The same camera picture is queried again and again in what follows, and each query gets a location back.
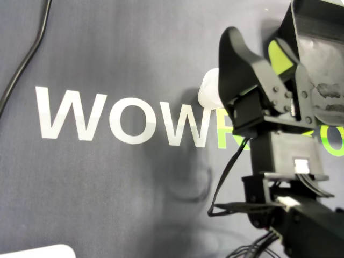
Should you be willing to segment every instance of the gray cloth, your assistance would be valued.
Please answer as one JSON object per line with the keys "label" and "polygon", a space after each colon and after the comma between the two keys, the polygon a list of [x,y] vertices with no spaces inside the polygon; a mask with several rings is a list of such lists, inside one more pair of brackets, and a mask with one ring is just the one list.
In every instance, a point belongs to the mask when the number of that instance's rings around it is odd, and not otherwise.
{"label": "gray cloth", "polygon": [[[63,243],[82,258],[215,258],[263,234],[245,215],[207,217],[214,187],[238,147],[228,135],[227,149],[218,148],[215,113],[205,148],[195,147],[188,122],[181,145],[170,146],[159,102],[169,103],[174,129],[181,105],[192,105],[199,131],[197,90],[217,67],[222,31],[237,26],[251,50],[261,53],[262,38],[278,27],[288,5],[53,0],[43,43],[0,120],[0,253]],[[41,0],[0,1],[1,90],[35,38],[41,9]],[[49,89],[52,120],[66,90],[80,92],[87,122],[96,94],[107,95],[93,140],[79,141],[72,110],[59,137],[43,139],[35,86]],[[121,142],[110,130],[112,106],[127,97],[155,112],[155,133],[143,144]],[[144,113],[128,107],[121,124],[138,135]],[[333,132],[337,148],[341,139]],[[324,188],[337,195],[327,204],[335,207],[344,197],[344,158],[319,147],[331,177]],[[219,201],[244,200],[241,177],[250,171],[244,151]],[[282,253],[279,244],[273,248]]]}

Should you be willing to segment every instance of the black cable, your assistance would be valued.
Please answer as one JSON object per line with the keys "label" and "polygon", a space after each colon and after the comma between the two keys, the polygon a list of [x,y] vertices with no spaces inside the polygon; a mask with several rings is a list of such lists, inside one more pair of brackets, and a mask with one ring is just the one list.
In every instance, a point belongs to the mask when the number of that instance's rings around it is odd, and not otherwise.
{"label": "black cable", "polygon": [[[226,258],[235,258],[238,256],[241,256],[243,254],[246,254],[247,251],[249,250],[250,246],[240,246],[237,249],[235,249],[234,251],[232,251],[230,254],[228,254],[226,256]],[[272,251],[269,248],[266,248],[264,250],[264,252],[266,252],[268,255],[270,255],[272,258],[281,258],[278,254],[276,254],[274,251]]]}
{"label": "black cable", "polygon": [[23,59],[23,61],[19,65],[19,67],[17,68],[15,74],[12,76],[12,79],[10,80],[9,84],[7,85],[5,91],[2,95],[2,98],[0,99],[0,118],[2,116],[4,109],[5,109],[6,103],[9,100],[11,93],[12,93],[13,89],[15,88],[20,76],[24,72],[25,68],[27,67],[27,65],[31,61],[31,59],[33,58],[34,54],[36,53],[38,47],[40,46],[40,44],[42,42],[42,39],[43,39],[43,36],[45,33],[45,29],[47,27],[47,20],[48,20],[48,16],[49,16],[49,10],[50,10],[51,2],[52,2],[52,0],[45,0],[45,6],[43,9],[43,13],[42,13],[42,17],[41,17],[40,26],[39,26],[36,40],[34,41],[32,47],[27,52],[25,58]]}
{"label": "black cable", "polygon": [[209,217],[220,216],[222,214],[223,215],[227,215],[226,212],[213,213],[214,206],[215,206],[215,200],[216,200],[217,194],[219,193],[219,190],[220,190],[222,184],[224,183],[227,175],[231,171],[232,167],[234,166],[235,162],[237,161],[238,157],[240,156],[241,152],[243,151],[243,149],[246,146],[246,143],[249,140],[250,140],[250,138],[244,138],[244,140],[242,141],[238,151],[233,155],[233,157],[230,159],[230,161],[228,162],[227,166],[225,167],[225,169],[224,169],[224,171],[223,171],[223,173],[221,175],[221,178],[219,180],[219,183],[218,183],[218,185],[216,187],[216,191],[215,191],[215,194],[214,194],[213,202],[211,204],[210,209],[208,210],[208,216]]}
{"label": "black cable", "polygon": [[311,179],[311,177],[308,174],[301,174],[301,176],[309,182],[310,185],[312,185],[314,188],[316,188],[318,191],[320,191],[325,197],[334,197],[333,194],[326,192],[322,188],[320,188],[318,185],[314,183],[314,181]]}
{"label": "black cable", "polygon": [[271,237],[273,235],[274,235],[273,232],[269,231],[268,233],[266,233],[265,235],[261,236],[256,241],[254,241],[252,243],[252,245],[250,246],[249,250],[247,251],[245,258],[250,257],[250,254],[251,254],[252,250],[254,249],[254,247],[257,246],[261,241],[265,241],[266,239],[268,239],[269,237]]}
{"label": "black cable", "polygon": [[325,195],[322,192],[320,192],[313,185],[310,185],[309,182],[301,174],[296,174],[296,178],[299,179],[303,183],[304,186],[306,186],[308,189],[310,189],[316,195],[318,195],[320,197],[325,197]]}
{"label": "black cable", "polygon": [[254,251],[254,253],[252,254],[252,258],[257,258],[259,257],[264,250],[270,246],[273,242],[275,242],[278,239],[278,236],[276,235],[272,235],[269,238],[267,238],[257,249],[256,251]]}

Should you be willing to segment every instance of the lime green part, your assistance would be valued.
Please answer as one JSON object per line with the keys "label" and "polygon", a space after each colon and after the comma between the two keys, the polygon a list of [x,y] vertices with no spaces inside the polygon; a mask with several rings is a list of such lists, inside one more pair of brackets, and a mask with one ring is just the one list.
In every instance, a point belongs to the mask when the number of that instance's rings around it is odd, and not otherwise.
{"label": "lime green part", "polygon": [[[217,121],[217,143],[219,149],[226,149],[226,133],[232,133],[232,126],[225,126],[225,116],[228,116],[228,113],[225,109],[216,109],[216,121]],[[233,135],[235,141],[241,145],[243,137]],[[245,150],[250,150],[249,146],[246,145]]]}
{"label": "lime green part", "polygon": [[313,134],[313,133],[314,133],[314,130],[309,131],[309,132],[306,132],[306,133],[303,133],[302,135],[312,137],[312,134]]}
{"label": "lime green part", "polygon": [[269,44],[269,57],[271,61],[271,66],[277,75],[287,71],[293,67],[293,63],[287,57],[287,55],[282,51],[276,40],[273,40]]}
{"label": "lime green part", "polygon": [[324,145],[325,149],[332,155],[341,157],[344,156],[344,128],[343,127],[337,127],[338,131],[340,132],[340,135],[342,137],[342,147],[340,149],[334,149],[328,142],[327,138],[327,130],[328,126],[323,125],[320,129],[320,136],[322,144]]}

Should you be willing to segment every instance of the white object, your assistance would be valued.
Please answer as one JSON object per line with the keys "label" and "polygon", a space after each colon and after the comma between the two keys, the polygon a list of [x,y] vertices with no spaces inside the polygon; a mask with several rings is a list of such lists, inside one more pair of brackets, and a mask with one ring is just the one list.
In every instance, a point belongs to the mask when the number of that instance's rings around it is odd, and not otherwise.
{"label": "white object", "polygon": [[55,245],[2,254],[0,258],[75,258],[75,253],[73,249],[67,245]]}
{"label": "white object", "polygon": [[198,92],[198,102],[205,109],[220,109],[222,105],[219,96],[219,68],[208,71]]}

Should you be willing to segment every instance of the bolt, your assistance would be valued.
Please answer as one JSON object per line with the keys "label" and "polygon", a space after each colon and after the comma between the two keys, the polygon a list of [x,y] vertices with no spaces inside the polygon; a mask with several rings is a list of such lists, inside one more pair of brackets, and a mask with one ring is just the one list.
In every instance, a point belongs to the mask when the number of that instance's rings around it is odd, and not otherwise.
{"label": "bolt", "polygon": [[307,123],[307,124],[311,124],[311,123],[312,123],[312,118],[306,117],[306,123]]}
{"label": "bolt", "polygon": [[301,92],[301,96],[302,96],[303,98],[307,98],[307,97],[308,97],[308,94],[307,94],[306,91],[303,91],[303,92]]}
{"label": "bolt", "polygon": [[290,112],[290,111],[291,111],[291,107],[289,107],[289,106],[284,106],[284,111]]}
{"label": "bolt", "polygon": [[264,109],[264,110],[262,111],[262,114],[263,114],[263,116],[269,116],[269,115],[270,115],[270,111],[267,110],[267,109]]}
{"label": "bolt", "polygon": [[287,91],[287,92],[285,93],[285,97],[286,97],[286,98],[292,98],[292,92],[291,92],[291,91]]}
{"label": "bolt", "polygon": [[294,216],[294,221],[295,222],[299,222],[300,221],[300,216],[299,215],[295,215]]}
{"label": "bolt", "polygon": [[291,256],[292,255],[292,249],[291,248],[288,248],[285,253],[288,255],[288,256]]}

